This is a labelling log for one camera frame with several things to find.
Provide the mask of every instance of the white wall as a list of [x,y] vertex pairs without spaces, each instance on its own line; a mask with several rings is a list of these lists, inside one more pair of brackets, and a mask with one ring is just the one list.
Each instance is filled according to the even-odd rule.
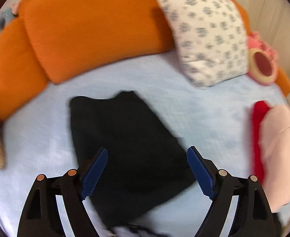
[[237,0],[247,11],[252,30],[279,53],[279,65],[290,77],[290,4],[287,0]]

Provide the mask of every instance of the white patterned pillow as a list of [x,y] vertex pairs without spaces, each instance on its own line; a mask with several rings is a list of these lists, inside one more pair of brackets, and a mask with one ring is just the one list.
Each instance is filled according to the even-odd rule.
[[157,0],[178,49],[182,70],[196,86],[245,74],[247,34],[230,0]]

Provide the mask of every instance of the red cloth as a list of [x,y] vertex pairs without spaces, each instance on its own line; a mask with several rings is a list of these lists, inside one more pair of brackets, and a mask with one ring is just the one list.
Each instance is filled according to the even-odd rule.
[[264,179],[264,168],[261,163],[261,149],[258,141],[260,134],[260,123],[269,110],[270,107],[265,101],[257,101],[254,104],[251,116],[253,133],[253,174],[258,178],[261,184]]

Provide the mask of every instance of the metal screw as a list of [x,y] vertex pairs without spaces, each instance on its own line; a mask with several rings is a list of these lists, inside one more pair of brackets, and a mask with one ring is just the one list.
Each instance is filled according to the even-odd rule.
[[75,169],[71,169],[70,171],[68,171],[69,176],[76,175],[76,173],[77,173],[77,171]]
[[250,176],[250,179],[254,182],[256,182],[258,180],[258,178],[255,175]]
[[42,181],[44,179],[44,175],[38,175],[36,179],[38,181]]
[[221,170],[219,171],[219,174],[220,174],[221,176],[227,176],[227,172],[226,172],[224,169],[221,169]]

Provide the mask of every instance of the pink plush toy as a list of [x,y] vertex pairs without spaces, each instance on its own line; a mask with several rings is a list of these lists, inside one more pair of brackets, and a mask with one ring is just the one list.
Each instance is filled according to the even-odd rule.
[[249,71],[252,79],[269,86],[278,77],[278,55],[266,42],[262,41],[257,32],[252,32],[247,39],[249,49]]

